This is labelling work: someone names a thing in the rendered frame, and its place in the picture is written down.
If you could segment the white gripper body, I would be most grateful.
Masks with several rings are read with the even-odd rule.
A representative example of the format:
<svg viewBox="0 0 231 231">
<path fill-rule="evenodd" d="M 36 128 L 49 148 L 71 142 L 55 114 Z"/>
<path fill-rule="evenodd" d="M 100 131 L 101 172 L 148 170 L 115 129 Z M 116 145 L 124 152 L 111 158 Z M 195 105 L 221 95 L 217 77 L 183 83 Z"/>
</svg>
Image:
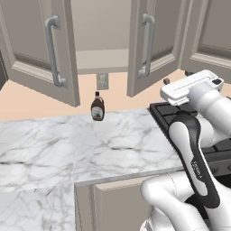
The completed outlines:
<svg viewBox="0 0 231 231">
<path fill-rule="evenodd" d="M 161 97 L 169 102 L 172 106 L 180 106 L 188 103 L 188 94 L 191 88 L 197 84 L 208 82 L 216 78 L 216 75 L 207 69 L 177 80 L 161 88 Z"/>
</svg>

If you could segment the closed grey cabinet door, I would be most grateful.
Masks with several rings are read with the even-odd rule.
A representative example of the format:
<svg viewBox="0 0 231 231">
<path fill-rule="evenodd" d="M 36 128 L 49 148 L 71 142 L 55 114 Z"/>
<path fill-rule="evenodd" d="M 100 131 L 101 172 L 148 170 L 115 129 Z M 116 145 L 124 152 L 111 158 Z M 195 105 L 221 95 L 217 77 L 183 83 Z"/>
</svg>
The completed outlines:
<svg viewBox="0 0 231 231">
<path fill-rule="evenodd" d="M 180 68 L 231 84 L 231 0 L 190 0 Z"/>
</svg>

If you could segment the grey cabinet door, narrow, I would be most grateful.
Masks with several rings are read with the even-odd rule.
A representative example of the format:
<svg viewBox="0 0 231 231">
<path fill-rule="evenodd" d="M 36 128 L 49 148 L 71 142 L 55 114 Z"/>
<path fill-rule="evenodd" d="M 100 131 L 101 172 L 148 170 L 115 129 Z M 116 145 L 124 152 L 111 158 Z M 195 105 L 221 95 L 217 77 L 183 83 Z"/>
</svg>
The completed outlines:
<svg viewBox="0 0 231 231">
<path fill-rule="evenodd" d="M 175 71 L 180 64 L 180 50 L 189 10 L 189 0 L 132 0 L 127 95 L 134 97 Z M 152 62 L 146 78 L 138 78 L 145 68 L 149 24 L 143 14 L 154 18 Z"/>
</svg>

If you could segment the beige base cabinet door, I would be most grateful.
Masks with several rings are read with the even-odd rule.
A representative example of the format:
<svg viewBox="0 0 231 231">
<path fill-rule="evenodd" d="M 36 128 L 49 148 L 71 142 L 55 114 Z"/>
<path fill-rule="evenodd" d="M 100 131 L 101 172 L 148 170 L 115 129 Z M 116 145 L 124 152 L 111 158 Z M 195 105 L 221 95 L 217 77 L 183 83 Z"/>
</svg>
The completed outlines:
<svg viewBox="0 0 231 231">
<path fill-rule="evenodd" d="M 93 186 L 96 231 L 139 231 L 152 206 L 141 196 L 148 177 L 118 180 Z"/>
</svg>

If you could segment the grey cabinet door, wide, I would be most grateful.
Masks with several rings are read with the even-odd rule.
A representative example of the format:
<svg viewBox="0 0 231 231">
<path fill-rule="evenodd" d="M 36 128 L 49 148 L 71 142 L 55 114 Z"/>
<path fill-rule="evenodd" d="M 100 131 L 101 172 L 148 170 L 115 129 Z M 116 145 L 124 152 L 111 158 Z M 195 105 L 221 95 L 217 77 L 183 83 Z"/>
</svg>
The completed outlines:
<svg viewBox="0 0 231 231">
<path fill-rule="evenodd" d="M 52 37 L 65 88 L 56 87 L 51 74 L 45 21 L 53 15 L 60 18 Z M 0 51 L 10 80 L 68 105 L 80 105 L 70 0 L 0 0 Z"/>
</svg>

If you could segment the black hob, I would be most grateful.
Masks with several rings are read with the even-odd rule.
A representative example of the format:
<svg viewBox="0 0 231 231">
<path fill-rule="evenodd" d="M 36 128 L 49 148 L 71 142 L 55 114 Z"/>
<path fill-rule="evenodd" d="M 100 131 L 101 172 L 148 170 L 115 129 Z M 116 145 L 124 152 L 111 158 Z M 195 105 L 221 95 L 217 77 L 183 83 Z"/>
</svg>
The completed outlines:
<svg viewBox="0 0 231 231">
<path fill-rule="evenodd" d="M 198 112 L 188 103 L 181 106 L 172 106 L 167 102 L 150 104 L 148 110 L 173 149 L 179 153 L 168 134 L 170 123 L 179 114 L 197 116 Z M 205 154 L 208 166 L 215 178 L 218 181 L 231 181 L 231 138 L 208 148 L 203 148 L 202 152 Z"/>
</svg>

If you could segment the brown syrup bottle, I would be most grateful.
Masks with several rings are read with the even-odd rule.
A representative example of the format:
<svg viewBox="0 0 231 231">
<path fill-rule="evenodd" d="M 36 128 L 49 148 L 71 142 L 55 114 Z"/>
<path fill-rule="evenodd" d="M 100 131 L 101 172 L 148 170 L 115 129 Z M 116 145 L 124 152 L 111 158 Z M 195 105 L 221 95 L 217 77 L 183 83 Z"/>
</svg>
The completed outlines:
<svg viewBox="0 0 231 231">
<path fill-rule="evenodd" d="M 91 111 L 92 118 L 95 121 L 102 121 L 104 119 L 105 103 L 104 103 L 104 99 L 99 95 L 98 91 L 95 93 L 95 99 L 91 104 L 90 111 Z"/>
</svg>

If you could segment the white wall socket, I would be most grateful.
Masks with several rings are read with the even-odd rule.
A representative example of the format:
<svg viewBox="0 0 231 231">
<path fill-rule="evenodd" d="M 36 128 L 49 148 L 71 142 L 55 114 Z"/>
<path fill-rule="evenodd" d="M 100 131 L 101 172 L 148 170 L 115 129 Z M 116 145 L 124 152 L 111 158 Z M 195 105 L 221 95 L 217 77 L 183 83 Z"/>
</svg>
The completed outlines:
<svg viewBox="0 0 231 231">
<path fill-rule="evenodd" d="M 107 73 L 98 73 L 97 74 L 97 90 L 106 90 L 108 89 L 108 74 Z"/>
</svg>

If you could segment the open grey wall cabinet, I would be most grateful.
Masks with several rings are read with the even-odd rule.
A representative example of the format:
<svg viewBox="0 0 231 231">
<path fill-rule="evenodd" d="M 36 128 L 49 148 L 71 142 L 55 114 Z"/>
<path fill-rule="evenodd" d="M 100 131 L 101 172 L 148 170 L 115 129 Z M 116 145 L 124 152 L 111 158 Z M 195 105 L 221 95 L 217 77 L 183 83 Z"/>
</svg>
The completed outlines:
<svg viewBox="0 0 231 231">
<path fill-rule="evenodd" d="M 78 73 L 126 72 L 132 0 L 71 0 Z"/>
</svg>

